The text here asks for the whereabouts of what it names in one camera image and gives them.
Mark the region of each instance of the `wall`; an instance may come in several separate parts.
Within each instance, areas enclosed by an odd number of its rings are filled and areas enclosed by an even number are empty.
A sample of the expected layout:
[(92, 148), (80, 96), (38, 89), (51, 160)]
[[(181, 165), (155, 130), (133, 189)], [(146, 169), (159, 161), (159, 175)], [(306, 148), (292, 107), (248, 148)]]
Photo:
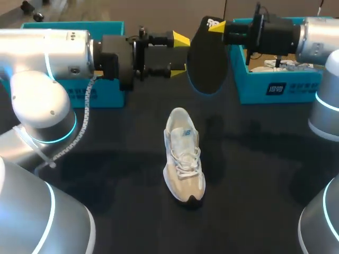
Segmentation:
[(206, 15), (223, 17), (225, 0), (83, 0), (63, 14), (62, 20), (125, 21), (126, 34), (143, 25), (150, 32), (174, 30), (193, 38)]
[[(227, 0), (225, 19), (252, 17), (257, 0)], [(321, 0), (261, 0), (269, 12), (281, 17), (315, 16)], [(325, 0), (322, 16), (339, 17), (339, 1)]]

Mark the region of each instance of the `black tabletop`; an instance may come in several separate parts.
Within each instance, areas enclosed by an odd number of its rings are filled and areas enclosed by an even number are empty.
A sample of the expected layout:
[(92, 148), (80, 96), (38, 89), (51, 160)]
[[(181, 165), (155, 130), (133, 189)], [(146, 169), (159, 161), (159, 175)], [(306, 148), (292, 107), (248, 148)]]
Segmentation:
[[(184, 59), (150, 51), (150, 62)], [(1, 99), (4, 132), (16, 120), (4, 91)], [(200, 132), (207, 188), (197, 210), (179, 206), (163, 180), (163, 130), (175, 107)], [(43, 178), (91, 210), (95, 254), (301, 253), (300, 213), (338, 173), (338, 146), (308, 129), (310, 108), (240, 105), (231, 70), (214, 96), (195, 92), (186, 75), (150, 78), (125, 108), (91, 110), (82, 141)]]

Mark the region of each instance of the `sneaker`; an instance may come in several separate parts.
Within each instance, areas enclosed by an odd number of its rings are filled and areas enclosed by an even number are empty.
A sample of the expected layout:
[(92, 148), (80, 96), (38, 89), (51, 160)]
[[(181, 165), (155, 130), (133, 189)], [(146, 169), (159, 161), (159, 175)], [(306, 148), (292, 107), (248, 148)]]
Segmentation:
[(164, 178), (172, 195), (183, 203), (200, 201), (205, 193), (199, 133), (183, 108), (171, 112), (164, 130), (167, 164)]

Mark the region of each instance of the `black knob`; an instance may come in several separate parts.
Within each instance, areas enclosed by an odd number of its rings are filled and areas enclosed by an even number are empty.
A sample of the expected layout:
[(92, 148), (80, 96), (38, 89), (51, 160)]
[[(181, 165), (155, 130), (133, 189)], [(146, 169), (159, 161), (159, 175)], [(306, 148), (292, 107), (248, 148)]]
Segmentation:
[(41, 13), (37, 12), (37, 13), (35, 13), (35, 14), (33, 15), (33, 19), (34, 19), (36, 22), (42, 22), (43, 19), (44, 19), (44, 16), (43, 16)]

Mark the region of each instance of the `teal box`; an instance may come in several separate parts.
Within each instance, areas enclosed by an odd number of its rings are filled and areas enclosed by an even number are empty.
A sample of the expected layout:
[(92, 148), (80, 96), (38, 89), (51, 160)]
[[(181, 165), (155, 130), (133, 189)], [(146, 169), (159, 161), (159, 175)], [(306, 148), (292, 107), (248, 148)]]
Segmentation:
[[(291, 17), (301, 24), (303, 17)], [(238, 23), (251, 23), (252, 19), (234, 19)], [(234, 79), (242, 104), (312, 102), (322, 80), (321, 73), (312, 71), (249, 72), (244, 47), (229, 46)]]
[[(101, 40), (102, 35), (124, 35), (124, 22), (41, 22), (24, 23), (21, 28), (24, 29), (75, 29), (89, 30), (92, 39)], [(58, 80), (66, 89), (72, 106), (74, 108), (84, 108), (85, 91), (89, 79), (82, 80)], [(4, 83), (9, 91), (9, 83)], [(119, 91), (118, 80), (99, 79), (95, 82), (91, 92), (91, 107), (123, 107), (125, 93)]]

